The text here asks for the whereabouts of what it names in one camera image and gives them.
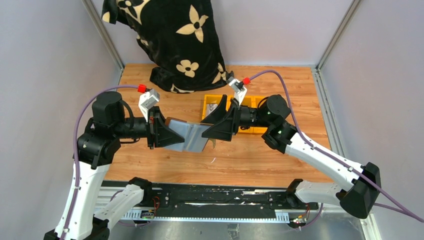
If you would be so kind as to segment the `brown leather card holder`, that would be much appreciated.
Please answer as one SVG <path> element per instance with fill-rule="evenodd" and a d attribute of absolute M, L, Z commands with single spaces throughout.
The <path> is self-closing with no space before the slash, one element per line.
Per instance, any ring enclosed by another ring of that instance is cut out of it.
<path fill-rule="evenodd" d="M 202 134 L 211 127 L 210 124 L 191 123 L 169 117 L 166 119 L 166 125 L 182 136 L 184 142 L 165 146 L 165 149 L 176 152 L 201 153 L 207 145 L 209 138 L 202 137 Z"/>

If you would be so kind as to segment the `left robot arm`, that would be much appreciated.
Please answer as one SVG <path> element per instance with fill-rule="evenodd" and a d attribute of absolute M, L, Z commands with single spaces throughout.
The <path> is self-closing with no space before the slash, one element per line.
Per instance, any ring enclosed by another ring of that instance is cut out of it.
<path fill-rule="evenodd" d="M 46 240 L 106 240 L 111 230 L 134 206 L 153 207 L 161 200 L 150 181 L 134 177 L 125 188 L 96 210 L 96 202 L 122 140 L 147 139 L 151 149 L 184 142 L 184 138 L 165 124 L 157 103 L 159 93 L 143 85 L 138 107 L 142 117 L 135 117 L 130 106 L 115 88 L 101 91 L 86 107 L 92 108 L 83 134 L 73 135 L 73 175 L 62 217 L 57 226 L 46 232 Z"/>

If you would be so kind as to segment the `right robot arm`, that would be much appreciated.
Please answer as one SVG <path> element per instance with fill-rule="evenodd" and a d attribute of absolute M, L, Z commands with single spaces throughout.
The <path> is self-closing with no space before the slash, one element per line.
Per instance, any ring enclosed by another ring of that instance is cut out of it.
<path fill-rule="evenodd" d="M 235 99 L 229 107 L 226 104 L 227 96 L 223 95 L 217 107 L 202 119 L 210 125 L 203 137 L 230 142 L 239 128 L 266 128 L 261 137 L 268 147 L 300 159 L 332 179 L 332 183 L 293 180 L 285 195 L 290 208 L 324 203 L 339 206 L 358 219 L 369 216 L 380 194 L 377 165 L 351 161 L 307 137 L 286 120 L 292 111 L 280 94 L 266 97 L 258 107 L 241 105 Z"/>

